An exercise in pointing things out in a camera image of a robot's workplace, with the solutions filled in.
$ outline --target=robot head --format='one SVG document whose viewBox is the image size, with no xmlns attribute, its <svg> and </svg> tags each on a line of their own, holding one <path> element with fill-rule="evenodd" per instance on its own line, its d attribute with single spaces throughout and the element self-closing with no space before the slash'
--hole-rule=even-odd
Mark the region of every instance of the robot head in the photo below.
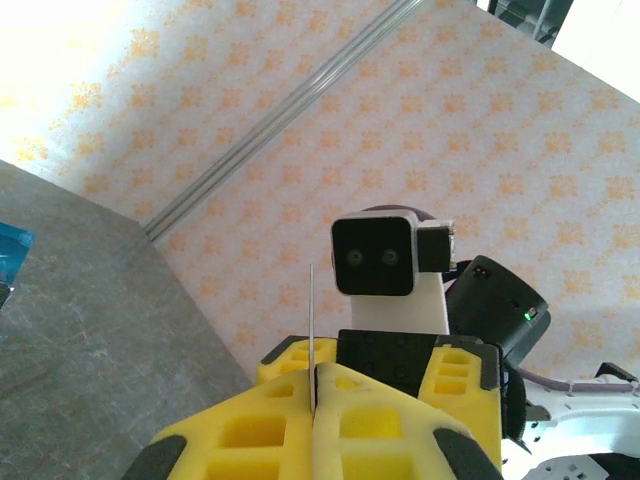
<svg viewBox="0 0 640 480">
<path fill-rule="evenodd" d="M 420 272 L 448 272 L 453 222 L 420 222 L 407 208 L 345 215 L 331 227 L 338 290 L 345 295 L 407 296 Z"/>
</svg>

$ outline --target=blue object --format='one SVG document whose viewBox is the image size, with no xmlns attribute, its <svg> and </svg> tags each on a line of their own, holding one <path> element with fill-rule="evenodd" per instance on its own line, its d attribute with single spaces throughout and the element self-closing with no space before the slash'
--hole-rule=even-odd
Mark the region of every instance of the blue object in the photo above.
<svg viewBox="0 0 640 480">
<path fill-rule="evenodd" d="M 0 222 L 0 282 L 15 281 L 34 239 L 33 233 Z"/>
</svg>

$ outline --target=metal rod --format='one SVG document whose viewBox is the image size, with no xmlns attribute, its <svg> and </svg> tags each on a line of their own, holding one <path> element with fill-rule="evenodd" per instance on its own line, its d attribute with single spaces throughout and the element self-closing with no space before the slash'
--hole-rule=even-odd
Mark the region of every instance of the metal rod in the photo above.
<svg viewBox="0 0 640 480">
<path fill-rule="evenodd" d="M 267 142 L 282 132 L 311 103 L 393 31 L 422 1 L 398 0 L 382 12 L 346 47 L 258 122 L 200 178 L 145 225 L 143 228 L 149 240 L 151 242 L 157 241 L 205 197 L 216 190 L 233 172 L 244 165 Z"/>
</svg>

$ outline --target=white bracket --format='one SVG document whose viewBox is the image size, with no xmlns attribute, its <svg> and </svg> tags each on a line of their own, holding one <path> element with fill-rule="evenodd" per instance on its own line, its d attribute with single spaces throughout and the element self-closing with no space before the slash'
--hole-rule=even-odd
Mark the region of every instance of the white bracket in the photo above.
<svg viewBox="0 0 640 480">
<path fill-rule="evenodd" d="M 531 453 L 503 440 L 505 480 L 522 479 L 530 469 L 558 457 L 593 453 L 640 457 L 640 393 L 560 392 L 525 384 L 527 400 L 544 407 L 551 419 L 527 421 L 522 441 Z"/>
<path fill-rule="evenodd" d="M 355 330 L 448 335 L 442 275 L 420 273 L 406 297 L 351 297 L 351 326 Z"/>
</svg>

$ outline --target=black camera housing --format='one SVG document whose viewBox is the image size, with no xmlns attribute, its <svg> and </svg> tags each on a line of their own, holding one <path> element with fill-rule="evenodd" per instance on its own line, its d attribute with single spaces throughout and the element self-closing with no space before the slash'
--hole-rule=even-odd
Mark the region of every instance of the black camera housing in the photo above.
<svg viewBox="0 0 640 480">
<path fill-rule="evenodd" d="M 413 291 L 415 226 L 408 218 L 339 219 L 331 239 L 336 285 L 344 295 L 406 296 Z"/>
</svg>

